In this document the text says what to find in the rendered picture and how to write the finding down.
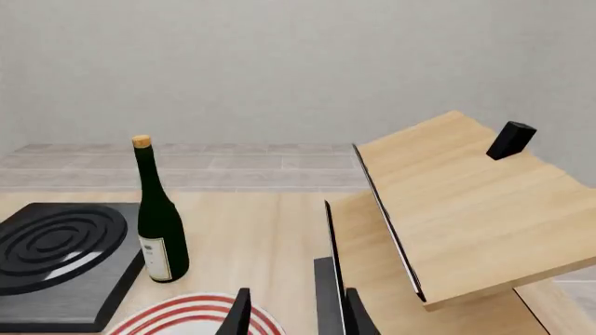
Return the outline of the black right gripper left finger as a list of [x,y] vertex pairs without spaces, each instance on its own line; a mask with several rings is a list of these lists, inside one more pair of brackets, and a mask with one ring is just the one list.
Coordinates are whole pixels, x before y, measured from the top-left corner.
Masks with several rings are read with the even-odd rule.
[[251,291],[241,288],[232,307],[218,328],[218,335],[248,335],[251,321]]

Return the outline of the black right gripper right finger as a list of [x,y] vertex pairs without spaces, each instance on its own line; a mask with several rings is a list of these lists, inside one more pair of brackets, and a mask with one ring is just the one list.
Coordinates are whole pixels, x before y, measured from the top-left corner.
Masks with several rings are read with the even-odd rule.
[[346,335],[380,335],[354,288],[345,291],[345,331]]

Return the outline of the pale wooden cabinet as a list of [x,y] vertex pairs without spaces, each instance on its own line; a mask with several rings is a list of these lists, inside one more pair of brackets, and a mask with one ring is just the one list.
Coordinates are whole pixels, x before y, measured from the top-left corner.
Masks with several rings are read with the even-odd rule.
[[[552,278],[429,311],[418,279],[378,194],[366,191],[326,205],[332,255],[345,295],[358,291],[380,335],[596,335],[596,322],[552,282]],[[343,298],[345,314],[345,296]]]

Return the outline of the white plate with red rings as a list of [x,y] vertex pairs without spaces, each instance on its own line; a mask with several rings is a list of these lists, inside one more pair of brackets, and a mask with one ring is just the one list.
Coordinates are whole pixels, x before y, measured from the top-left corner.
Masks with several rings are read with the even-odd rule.
[[215,292],[179,295],[141,310],[103,335],[215,335],[235,300]]

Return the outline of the dark green wine bottle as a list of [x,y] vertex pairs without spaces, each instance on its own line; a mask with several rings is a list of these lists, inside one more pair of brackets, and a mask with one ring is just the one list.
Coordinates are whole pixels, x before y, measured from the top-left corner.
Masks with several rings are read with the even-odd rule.
[[177,281],[190,265],[183,222],[160,181],[150,136],[131,141],[142,188],[137,231],[146,271],[157,283]]

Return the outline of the pale wooden drawer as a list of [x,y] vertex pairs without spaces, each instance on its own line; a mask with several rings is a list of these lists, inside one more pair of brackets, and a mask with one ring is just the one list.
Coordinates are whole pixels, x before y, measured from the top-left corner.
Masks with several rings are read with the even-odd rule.
[[429,311],[596,265],[596,189],[457,111],[357,153]]

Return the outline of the flat black stove plate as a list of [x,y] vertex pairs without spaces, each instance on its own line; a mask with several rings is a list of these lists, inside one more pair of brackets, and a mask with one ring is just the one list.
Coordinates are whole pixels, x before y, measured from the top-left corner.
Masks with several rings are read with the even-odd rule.
[[0,222],[0,334],[97,333],[144,267],[136,203],[30,203]]

